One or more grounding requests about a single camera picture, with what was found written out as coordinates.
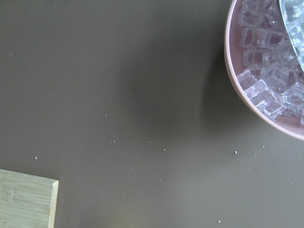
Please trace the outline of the pink bowl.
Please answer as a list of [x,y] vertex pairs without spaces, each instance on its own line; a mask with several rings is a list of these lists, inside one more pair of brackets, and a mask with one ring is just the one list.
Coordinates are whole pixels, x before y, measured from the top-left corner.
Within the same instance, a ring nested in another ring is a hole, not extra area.
[[238,24],[238,12],[240,9],[241,1],[233,0],[228,11],[225,27],[224,58],[229,79],[239,98],[254,114],[279,131],[299,140],[303,140],[304,126],[300,123],[299,118],[281,116],[277,117],[275,120],[268,119],[250,102],[237,80],[237,75],[244,70],[242,65],[243,48],[238,44],[242,30],[242,27]]

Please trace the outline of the wooden cutting board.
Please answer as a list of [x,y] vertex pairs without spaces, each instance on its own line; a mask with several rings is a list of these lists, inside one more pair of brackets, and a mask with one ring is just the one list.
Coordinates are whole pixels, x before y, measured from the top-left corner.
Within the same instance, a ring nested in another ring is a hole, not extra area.
[[59,181],[0,170],[0,226],[53,228]]

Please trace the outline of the metal ice scoop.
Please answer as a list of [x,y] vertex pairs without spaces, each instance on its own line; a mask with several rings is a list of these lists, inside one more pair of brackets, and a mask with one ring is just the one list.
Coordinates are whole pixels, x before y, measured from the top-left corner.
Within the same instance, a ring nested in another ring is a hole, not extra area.
[[279,6],[297,61],[304,70],[304,0],[280,0]]

